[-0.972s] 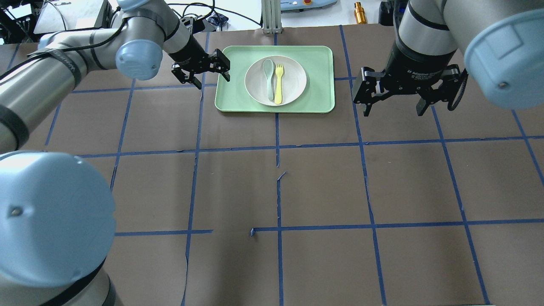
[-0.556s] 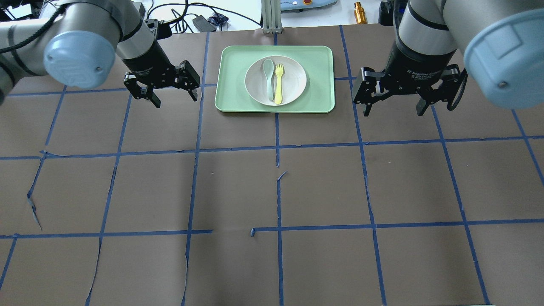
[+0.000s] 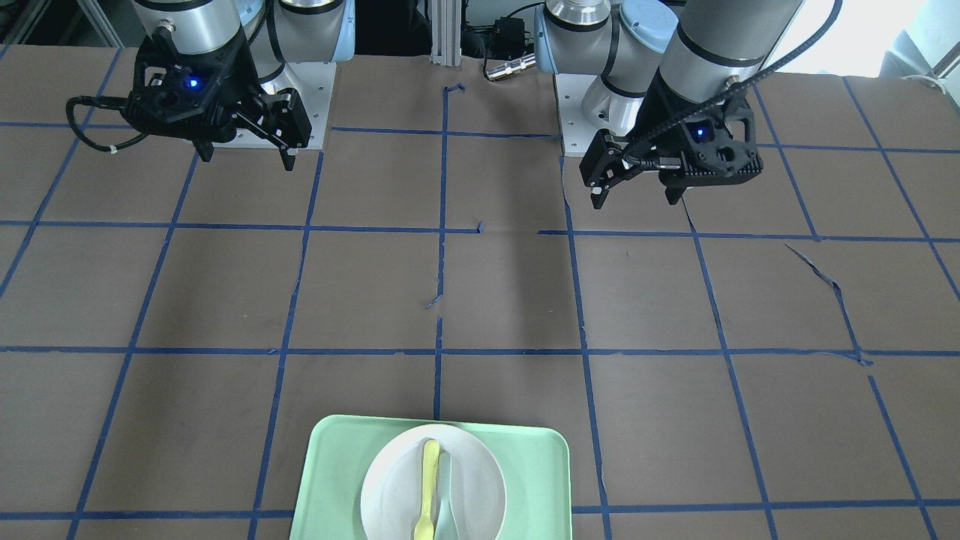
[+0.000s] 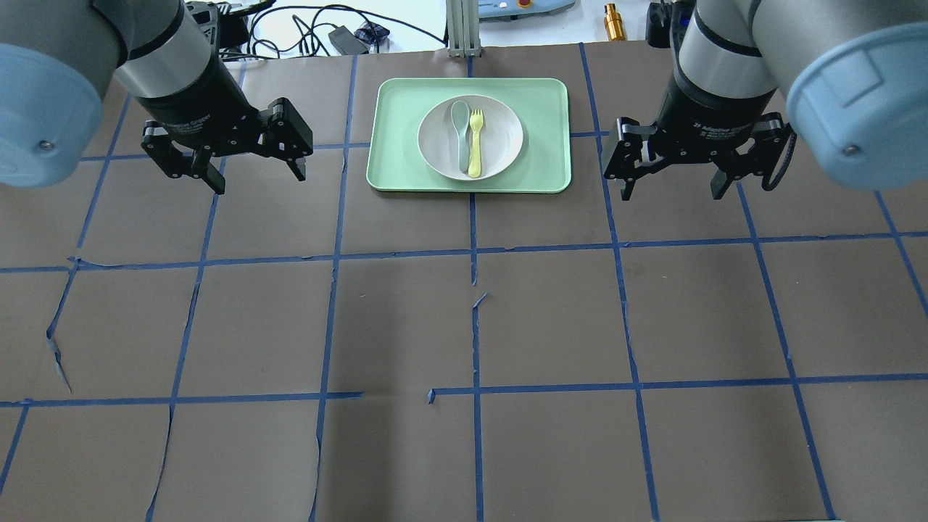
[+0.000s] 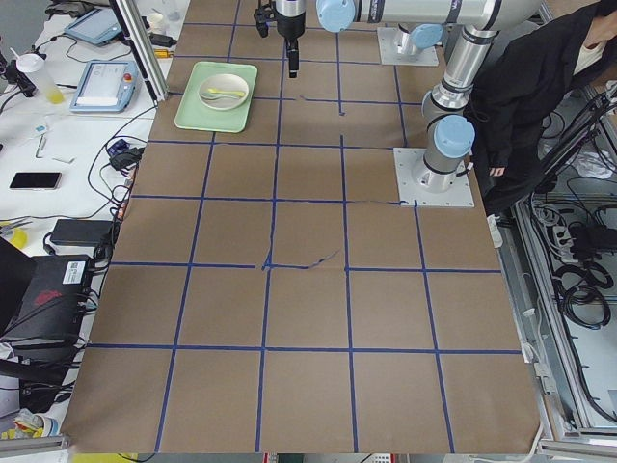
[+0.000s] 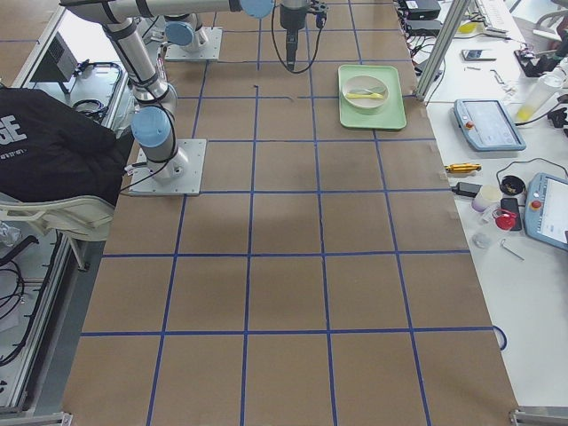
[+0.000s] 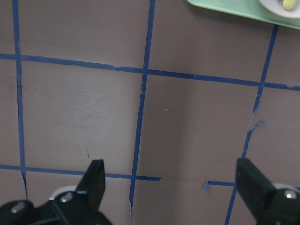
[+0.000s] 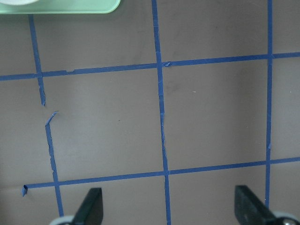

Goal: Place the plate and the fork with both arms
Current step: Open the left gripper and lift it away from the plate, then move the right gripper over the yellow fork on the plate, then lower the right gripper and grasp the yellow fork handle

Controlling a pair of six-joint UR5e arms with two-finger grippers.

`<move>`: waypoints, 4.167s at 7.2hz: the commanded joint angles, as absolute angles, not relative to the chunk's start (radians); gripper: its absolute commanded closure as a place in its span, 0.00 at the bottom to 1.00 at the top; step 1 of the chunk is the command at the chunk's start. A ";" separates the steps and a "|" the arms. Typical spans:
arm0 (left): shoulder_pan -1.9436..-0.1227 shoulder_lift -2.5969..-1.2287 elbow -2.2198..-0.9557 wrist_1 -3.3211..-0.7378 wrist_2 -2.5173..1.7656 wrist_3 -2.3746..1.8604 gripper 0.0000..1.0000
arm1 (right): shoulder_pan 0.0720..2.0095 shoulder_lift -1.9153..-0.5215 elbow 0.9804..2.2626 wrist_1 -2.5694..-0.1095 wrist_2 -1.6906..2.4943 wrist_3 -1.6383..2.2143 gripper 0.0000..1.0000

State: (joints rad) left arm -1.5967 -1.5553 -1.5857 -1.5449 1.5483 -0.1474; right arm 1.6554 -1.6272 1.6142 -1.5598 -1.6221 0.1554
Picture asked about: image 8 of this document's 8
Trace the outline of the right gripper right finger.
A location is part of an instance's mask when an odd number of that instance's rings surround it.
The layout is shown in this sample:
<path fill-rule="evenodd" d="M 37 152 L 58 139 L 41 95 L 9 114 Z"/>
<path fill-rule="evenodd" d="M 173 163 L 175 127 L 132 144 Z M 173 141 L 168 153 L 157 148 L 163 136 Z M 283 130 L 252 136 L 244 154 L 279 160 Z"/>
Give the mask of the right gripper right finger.
<path fill-rule="evenodd" d="M 246 185 L 236 185 L 234 214 L 240 225 L 275 225 L 275 215 Z"/>

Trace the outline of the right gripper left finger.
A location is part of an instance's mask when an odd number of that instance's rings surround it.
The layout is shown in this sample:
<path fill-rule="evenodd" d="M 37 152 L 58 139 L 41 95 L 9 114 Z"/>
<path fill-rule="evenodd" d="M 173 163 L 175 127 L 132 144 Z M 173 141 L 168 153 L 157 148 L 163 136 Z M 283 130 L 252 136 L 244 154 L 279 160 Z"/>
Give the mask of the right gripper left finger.
<path fill-rule="evenodd" d="M 104 217 L 102 188 L 91 188 L 73 218 L 74 225 L 100 225 Z"/>

